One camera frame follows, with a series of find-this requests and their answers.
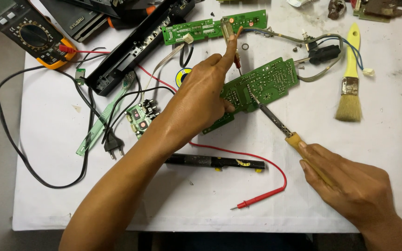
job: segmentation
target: metal ferrule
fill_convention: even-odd
[[[341,95],[350,94],[358,95],[359,78],[355,77],[343,77],[342,78],[342,91]]]

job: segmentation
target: hand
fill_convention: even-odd
[[[177,130],[181,144],[186,144],[211,126],[224,112],[235,111],[229,101],[220,98],[220,93],[236,50],[237,38],[232,35],[224,56],[213,54],[194,66],[165,110],[156,118],[164,123],[161,126]]]
[[[299,143],[308,161],[328,176],[327,185],[304,160],[306,181],[321,198],[361,232],[402,224],[395,212],[389,175],[383,169],[350,161],[318,144]]]

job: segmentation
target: yellow brush handle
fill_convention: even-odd
[[[325,183],[327,183],[330,186],[333,185],[333,182],[327,176],[325,176],[325,174],[319,168],[317,168],[315,165],[311,164],[307,159],[305,159],[304,154],[300,151],[299,148],[299,142],[302,141],[302,139],[297,133],[293,133],[291,137],[285,138],[285,140],[286,142],[288,142],[290,146],[296,149],[296,151],[300,154],[303,160],[307,162],[316,171],[317,174],[319,174],[319,176],[322,178],[323,181],[325,181]]]
[[[361,35],[359,33],[359,27],[356,23],[351,26],[350,31],[348,32],[347,41],[359,50]],[[356,66],[357,63],[353,50],[351,47],[347,46],[347,70],[345,71],[345,74],[343,76],[357,78],[358,71]]]

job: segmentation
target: printed circuit board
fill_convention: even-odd
[[[229,22],[231,23],[234,32],[237,32],[240,26],[265,29],[268,25],[266,19],[266,10],[252,11],[227,17],[229,18]],[[165,45],[183,42],[184,40],[182,37],[187,33],[192,35],[193,40],[201,40],[206,37],[220,37],[223,35],[220,24],[220,20],[214,21],[213,19],[206,19],[169,27],[162,27]]]
[[[283,61],[278,58],[243,76],[226,83],[220,97],[229,100],[235,106],[235,112],[225,113],[223,117],[203,130],[207,134],[234,120],[234,114],[244,111],[253,112],[257,103],[251,97],[251,92],[257,99],[268,104],[288,94],[288,89],[298,83],[293,59]]]

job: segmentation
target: fingernail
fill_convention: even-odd
[[[227,112],[227,113],[231,113],[234,111],[235,111],[235,106],[233,106],[233,105],[227,106],[226,110],[225,110],[225,112]]]
[[[305,147],[306,147],[306,143],[303,142],[303,141],[300,141],[300,142],[299,142],[299,147],[300,147],[300,148],[305,148]]]
[[[304,170],[305,170],[306,165],[305,165],[305,163],[304,163],[303,161],[300,161],[300,166],[302,167],[302,169],[304,169]]]

